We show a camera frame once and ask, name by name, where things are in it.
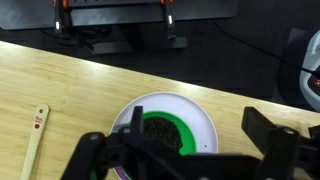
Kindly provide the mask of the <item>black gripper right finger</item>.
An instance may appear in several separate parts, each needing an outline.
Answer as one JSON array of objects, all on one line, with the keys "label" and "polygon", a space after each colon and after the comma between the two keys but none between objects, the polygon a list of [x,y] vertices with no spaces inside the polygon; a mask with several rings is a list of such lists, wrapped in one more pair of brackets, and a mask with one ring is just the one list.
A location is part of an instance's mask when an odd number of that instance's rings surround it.
[{"label": "black gripper right finger", "polygon": [[245,107],[241,128],[258,150],[264,154],[270,131],[276,129],[277,126],[254,107]]}]

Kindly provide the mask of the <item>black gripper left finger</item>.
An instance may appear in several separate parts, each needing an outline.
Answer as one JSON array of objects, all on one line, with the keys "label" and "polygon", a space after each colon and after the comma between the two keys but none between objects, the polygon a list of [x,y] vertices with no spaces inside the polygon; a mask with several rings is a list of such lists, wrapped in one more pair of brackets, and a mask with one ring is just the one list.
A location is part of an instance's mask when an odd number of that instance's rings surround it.
[{"label": "black gripper left finger", "polygon": [[142,133],[143,129],[144,129],[143,107],[135,106],[132,113],[132,117],[131,117],[130,130],[132,132]]}]

